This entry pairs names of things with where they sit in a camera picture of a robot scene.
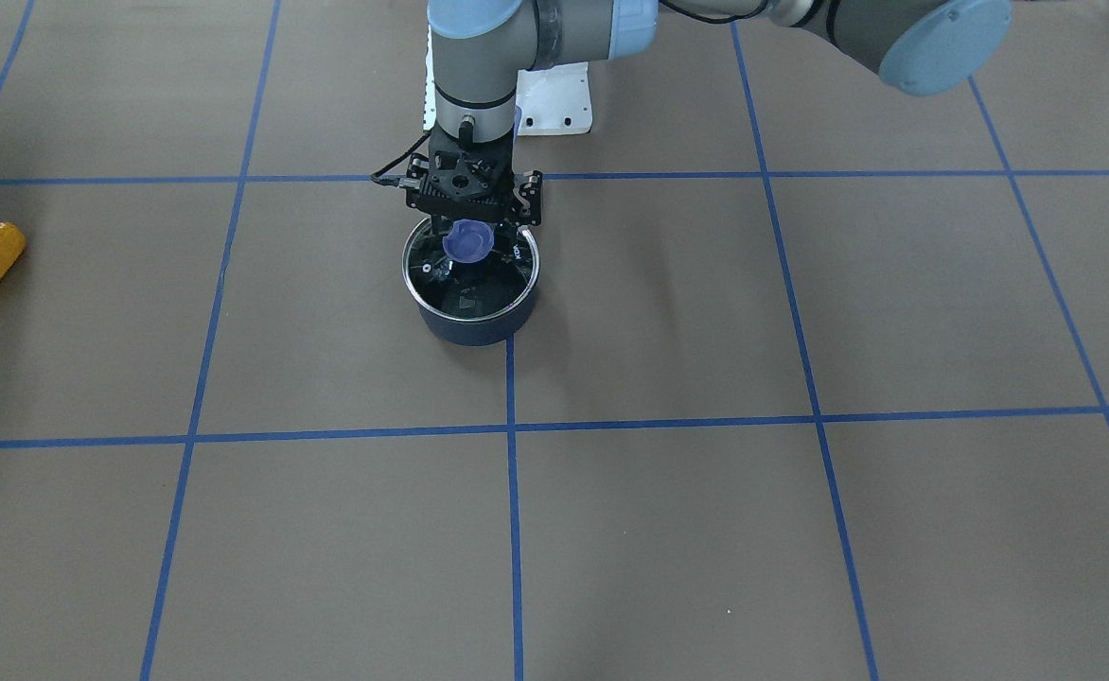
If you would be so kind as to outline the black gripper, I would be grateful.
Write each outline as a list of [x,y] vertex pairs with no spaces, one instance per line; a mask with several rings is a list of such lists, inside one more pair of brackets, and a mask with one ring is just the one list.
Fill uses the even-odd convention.
[[428,154],[413,152],[406,171],[406,203],[431,216],[431,233],[445,238],[451,221],[474,218],[500,225],[505,266],[530,268],[530,233],[542,221],[543,174],[516,173],[515,138],[461,146],[455,135],[433,129]]

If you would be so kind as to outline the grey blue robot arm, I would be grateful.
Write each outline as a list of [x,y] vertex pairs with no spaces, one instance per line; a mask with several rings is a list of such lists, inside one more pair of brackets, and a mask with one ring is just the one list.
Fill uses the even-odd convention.
[[540,223],[538,175],[519,180],[519,75],[638,55],[661,9],[706,26],[767,17],[820,35],[885,85],[932,96],[973,75],[1001,45],[1009,1],[431,1],[426,154],[408,152],[400,181],[428,217],[407,254],[476,264]]

